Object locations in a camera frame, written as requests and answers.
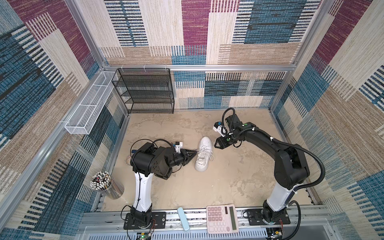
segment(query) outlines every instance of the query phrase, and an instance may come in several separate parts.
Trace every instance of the white wire basket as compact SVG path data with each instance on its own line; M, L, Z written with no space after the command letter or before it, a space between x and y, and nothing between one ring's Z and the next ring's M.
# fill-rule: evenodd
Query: white wire basket
M65 124L70 134L90 134L105 102L113 89L115 72L104 71L95 80L81 103Z

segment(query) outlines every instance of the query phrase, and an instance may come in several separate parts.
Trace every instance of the black mesh shelf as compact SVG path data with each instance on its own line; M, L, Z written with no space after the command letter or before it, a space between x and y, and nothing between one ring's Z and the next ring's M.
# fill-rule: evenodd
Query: black mesh shelf
M112 81L128 113L173 113L175 100L166 68L119 68Z

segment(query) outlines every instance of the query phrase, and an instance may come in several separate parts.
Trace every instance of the white shoe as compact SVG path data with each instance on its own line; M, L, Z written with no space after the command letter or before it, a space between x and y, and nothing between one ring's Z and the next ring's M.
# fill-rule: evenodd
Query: white shoe
M208 168L208 161L215 159L209 137L203 137L199 143L199 148L195 150L197 151L195 168L200 172L204 172Z

